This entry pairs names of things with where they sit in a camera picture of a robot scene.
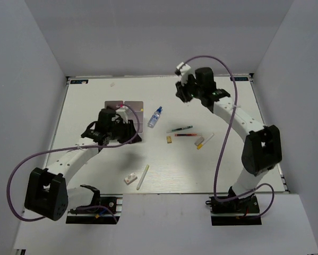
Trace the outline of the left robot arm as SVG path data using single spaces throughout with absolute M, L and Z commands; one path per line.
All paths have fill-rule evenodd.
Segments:
M 135 110 L 125 104 L 103 108 L 76 145 L 60 149 L 63 156 L 45 168 L 36 167 L 29 175 L 25 208 L 53 221 L 71 209 L 97 211 L 101 206 L 98 189 L 85 184 L 69 189 L 67 185 L 103 149 L 141 142 L 140 128 L 128 117 L 128 112 L 134 114 Z

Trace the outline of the white correction tape dispenser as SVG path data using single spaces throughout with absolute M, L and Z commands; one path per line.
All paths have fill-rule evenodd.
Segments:
M 131 173 L 129 176 L 124 178 L 124 182 L 129 185 L 133 183 L 137 179 L 137 175 L 135 173 Z

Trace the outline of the white eraser block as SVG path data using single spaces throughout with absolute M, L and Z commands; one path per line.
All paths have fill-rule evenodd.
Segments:
M 199 137 L 196 141 L 195 141 L 195 145 L 198 146 L 200 145 L 202 142 L 204 141 L 204 137 Z

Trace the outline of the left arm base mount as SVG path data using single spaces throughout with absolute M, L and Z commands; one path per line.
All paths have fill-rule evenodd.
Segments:
M 122 195 L 101 195 L 93 205 L 71 209 L 66 215 L 66 224 L 116 225 L 121 217 L 122 204 Z

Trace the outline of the pale yellow pen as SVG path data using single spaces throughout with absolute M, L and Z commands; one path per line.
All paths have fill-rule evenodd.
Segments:
M 143 181 L 145 179 L 145 176 L 146 176 L 146 174 L 147 174 L 147 172 L 149 170 L 149 167 L 150 167 L 149 165 L 146 165 L 146 167 L 145 167 L 145 169 L 144 169 L 144 171 L 143 171 L 143 173 L 141 175 L 141 178 L 140 178 L 140 180 L 139 180 L 139 182 L 137 184 L 137 187 L 136 187 L 137 190 L 139 190 L 141 188 L 141 185 L 142 185 L 142 183 L 143 183 Z

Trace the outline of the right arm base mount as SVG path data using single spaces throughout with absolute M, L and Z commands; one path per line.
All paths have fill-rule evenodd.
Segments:
M 255 195 L 243 201 L 236 199 L 228 202 L 218 202 L 214 197 L 209 197 L 205 204 L 210 207 L 212 226 L 262 225 Z

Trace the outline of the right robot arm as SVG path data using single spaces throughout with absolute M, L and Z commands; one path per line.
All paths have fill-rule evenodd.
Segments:
M 229 188 L 228 197 L 216 201 L 228 203 L 236 212 L 248 205 L 247 198 L 261 186 L 263 177 L 282 160 L 280 131 L 275 125 L 266 126 L 256 121 L 238 105 L 235 98 L 214 81 L 213 71 L 202 67 L 192 71 L 187 64 L 176 68 L 180 81 L 176 83 L 176 97 L 188 103 L 192 99 L 228 124 L 228 131 L 235 131 L 244 143 L 241 161 L 243 170 Z

